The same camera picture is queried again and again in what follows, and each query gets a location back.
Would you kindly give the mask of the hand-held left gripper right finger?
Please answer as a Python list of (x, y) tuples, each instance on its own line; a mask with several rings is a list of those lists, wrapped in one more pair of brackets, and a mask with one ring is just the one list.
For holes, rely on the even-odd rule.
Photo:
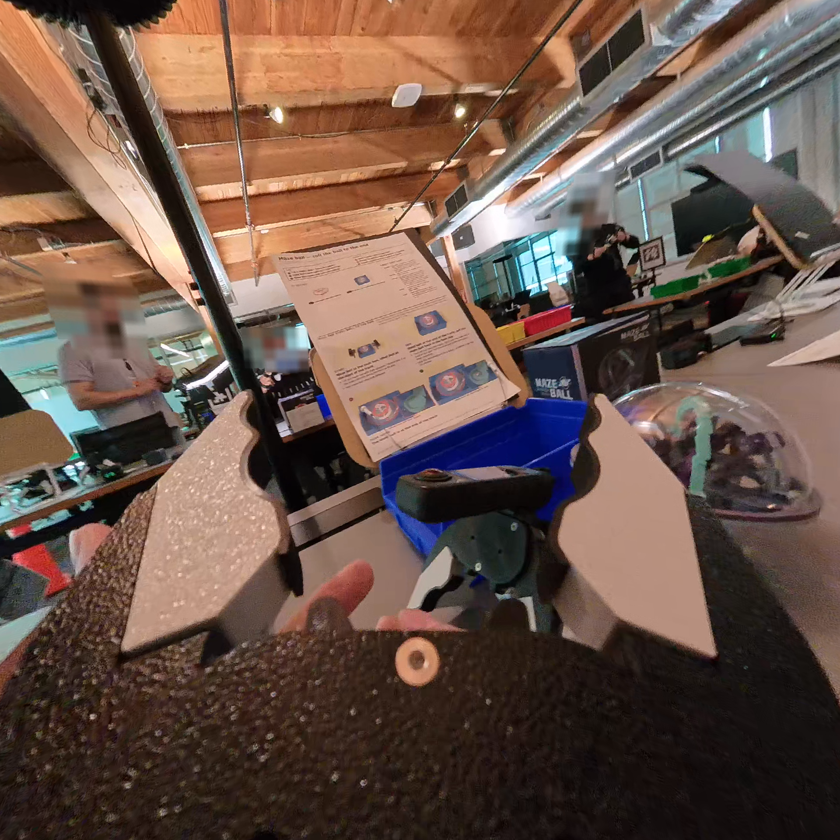
[(716, 658), (686, 492), (604, 395), (590, 398), (548, 543), (563, 635), (606, 651), (626, 632)]

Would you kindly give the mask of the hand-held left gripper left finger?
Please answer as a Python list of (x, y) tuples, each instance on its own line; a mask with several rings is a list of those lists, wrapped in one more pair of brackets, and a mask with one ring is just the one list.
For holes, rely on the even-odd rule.
[(292, 594), (287, 510), (249, 473), (253, 396), (236, 395), (158, 481), (121, 654), (201, 633), (235, 647), (268, 634)]

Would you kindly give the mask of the clear plastic maze ball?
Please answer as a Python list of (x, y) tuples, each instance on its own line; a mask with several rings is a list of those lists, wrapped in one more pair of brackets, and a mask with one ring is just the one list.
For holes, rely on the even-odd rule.
[(719, 517), (795, 522), (820, 513), (811, 460), (761, 402), (705, 383), (664, 382), (614, 406), (686, 493)]

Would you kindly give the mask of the dark blue maze ball box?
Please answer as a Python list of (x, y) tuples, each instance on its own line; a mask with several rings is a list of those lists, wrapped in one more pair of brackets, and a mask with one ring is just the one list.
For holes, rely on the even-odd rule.
[(600, 393), (614, 402), (660, 383), (656, 337), (646, 313), (535, 344), (522, 357), (536, 398), (586, 402)]

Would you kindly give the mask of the person's right hand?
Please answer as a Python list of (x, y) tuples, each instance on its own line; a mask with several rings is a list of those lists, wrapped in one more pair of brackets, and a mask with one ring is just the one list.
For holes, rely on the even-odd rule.
[[(357, 560), (348, 564), (322, 584), (278, 632), (351, 634), (354, 628), (350, 615), (371, 592), (374, 582), (374, 571), (368, 563)], [(462, 632), (461, 628), (442, 623), (428, 613), (410, 609), (381, 617), (375, 630), (411, 634)]]

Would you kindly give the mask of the blue plastic bin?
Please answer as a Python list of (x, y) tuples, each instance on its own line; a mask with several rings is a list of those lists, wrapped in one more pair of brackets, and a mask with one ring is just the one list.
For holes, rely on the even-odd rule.
[(572, 456), (586, 409), (586, 402), (531, 398), (523, 407), (502, 408), (388, 456), (380, 463), (385, 507), (414, 549), (426, 558), (452, 521), (423, 523), (401, 512), (396, 505), (399, 478), (427, 468), (516, 466), (546, 469), (554, 478), (550, 502), (537, 513), (539, 520), (550, 522), (555, 509), (574, 492)]

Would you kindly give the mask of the black computer monitor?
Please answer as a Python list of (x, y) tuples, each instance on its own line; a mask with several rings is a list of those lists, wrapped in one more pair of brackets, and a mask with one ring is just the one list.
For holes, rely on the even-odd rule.
[(75, 432), (70, 434), (70, 440), (90, 467), (106, 462), (126, 466), (143, 460), (155, 450), (179, 446), (175, 428), (160, 412), (110, 428)]

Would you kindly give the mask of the wooden desk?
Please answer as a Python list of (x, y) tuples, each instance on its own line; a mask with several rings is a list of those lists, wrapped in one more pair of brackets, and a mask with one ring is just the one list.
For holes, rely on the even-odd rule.
[(173, 467), (175, 463), (176, 459), (168, 460), (159, 465), (137, 469), (122, 478), (110, 482), (99, 482), (89, 486), (77, 486), (75, 489), (68, 490), (57, 497), (45, 498), (20, 509), (2, 507), (1, 531), (5, 532), (9, 529), (19, 528), (25, 524), (48, 518), (58, 511), (77, 508), (90, 501), (128, 490), (144, 482), (156, 480), (168, 471), (168, 469)]

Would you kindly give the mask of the tan divider panel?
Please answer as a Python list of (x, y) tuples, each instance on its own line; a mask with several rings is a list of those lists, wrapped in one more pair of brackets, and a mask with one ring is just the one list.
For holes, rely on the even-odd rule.
[(74, 454), (51, 415), (28, 409), (1, 418), (1, 480), (64, 465)]

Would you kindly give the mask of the red plastic bin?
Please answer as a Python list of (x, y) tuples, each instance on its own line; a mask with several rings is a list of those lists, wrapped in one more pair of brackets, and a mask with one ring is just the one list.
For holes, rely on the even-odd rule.
[(533, 313), (523, 320), (524, 334), (531, 338), (540, 333), (557, 329), (564, 324), (571, 322), (573, 314), (572, 306), (562, 306), (539, 313)]

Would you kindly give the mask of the white paper sheet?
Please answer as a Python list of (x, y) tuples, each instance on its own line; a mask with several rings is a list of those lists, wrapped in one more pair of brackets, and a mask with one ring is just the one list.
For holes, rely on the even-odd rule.
[(815, 364), (824, 361), (837, 361), (839, 359), (839, 331), (815, 340), (800, 350), (789, 353), (784, 357), (771, 362), (769, 367), (785, 367), (804, 364)]

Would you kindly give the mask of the black stand pole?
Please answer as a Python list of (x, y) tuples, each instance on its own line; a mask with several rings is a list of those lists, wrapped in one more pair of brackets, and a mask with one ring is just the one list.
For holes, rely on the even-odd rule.
[(13, 2), (13, 5), (33, 18), (43, 18), (66, 27), (84, 26), (87, 29), (103, 74), (150, 176), (154, 192), (161, 201), (164, 215), (201, 292), (234, 382), (242, 392), (251, 392), (255, 399), (261, 445), (282, 499), (290, 511), (303, 509), (306, 498), (293, 464), (287, 458), (285, 445), (277, 431), (266, 396), (259, 387), (257, 375), (247, 358), (234, 318), (225, 302), (207, 246), (208, 236), (200, 232), (197, 212), (189, 204), (185, 188), (166, 150), (162, 132), (156, 126), (151, 106), (142, 93), (138, 75), (132, 68), (118, 33), (118, 25), (138, 25), (151, 21), (153, 16), (163, 15), (166, 4), (131, 2), (125, 13), (121, 13), (117, 5), (111, 2)]

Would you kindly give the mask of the dark grey board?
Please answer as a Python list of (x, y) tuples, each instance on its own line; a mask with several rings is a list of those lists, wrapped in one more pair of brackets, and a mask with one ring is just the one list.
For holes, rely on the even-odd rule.
[(833, 213), (808, 187), (743, 150), (697, 156), (684, 171), (731, 187), (782, 255), (797, 269), (838, 255)]

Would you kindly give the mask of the silver spiral air duct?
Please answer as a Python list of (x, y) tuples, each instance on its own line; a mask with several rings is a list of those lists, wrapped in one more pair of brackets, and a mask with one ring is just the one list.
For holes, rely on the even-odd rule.
[(541, 215), (556, 207), (578, 173), (617, 169), (649, 148), (712, 113), (750, 97), (777, 77), (838, 41), (838, 2), (777, 2), (759, 14), (753, 2), (679, 2), (646, 22), (645, 45), (591, 92), (580, 91), (550, 111), (516, 142), (489, 171), (465, 182), (433, 221), (434, 238), (470, 223), (527, 175), (582, 139), (609, 109), (638, 92), (644, 81), (710, 30), (736, 13), (749, 11), (747, 25), (677, 80), (633, 111), (614, 128), (599, 134), (540, 183), (506, 206), (506, 215)]

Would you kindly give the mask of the duct vent grille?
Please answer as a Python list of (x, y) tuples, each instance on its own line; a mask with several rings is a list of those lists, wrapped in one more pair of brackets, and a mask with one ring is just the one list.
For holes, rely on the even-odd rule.
[(650, 43), (647, 11), (636, 6), (621, 24), (577, 62), (581, 98), (586, 98)]

